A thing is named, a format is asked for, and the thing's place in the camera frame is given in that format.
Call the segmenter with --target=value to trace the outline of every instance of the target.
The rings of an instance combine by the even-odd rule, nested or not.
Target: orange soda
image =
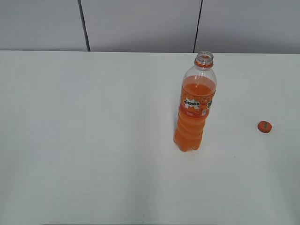
[[[197,150],[205,120],[215,95],[217,79],[212,70],[213,54],[201,51],[195,65],[183,77],[174,142],[181,151]]]

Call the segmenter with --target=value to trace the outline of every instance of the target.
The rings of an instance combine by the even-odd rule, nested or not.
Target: orange bottle cap
[[[272,125],[267,121],[260,121],[257,128],[263,133],[268,133],[271,131]]]

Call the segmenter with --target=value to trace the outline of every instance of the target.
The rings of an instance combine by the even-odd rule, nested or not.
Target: mirinda logo
[[[200,105],[199,102],[196,102],[194,99],[189,100],[187,97],[186,100],[183,101],[183,103],[185,104],[184,107],[187,109],[189,107],[194,107],[194,109],[199,109],[198,105]]]

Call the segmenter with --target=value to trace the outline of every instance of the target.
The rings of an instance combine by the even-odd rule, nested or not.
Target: bottle label
[[[179,109],[192,118],[200,118],[208,115],[215,93],[208,96],[193,96],[181,88],[181,100]]]

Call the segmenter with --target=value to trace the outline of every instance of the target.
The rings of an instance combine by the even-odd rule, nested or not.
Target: white table
[[[300,224],[300,55],[215,54],[202,145],[183,153],[194,58],[0,52],[0,224]]]

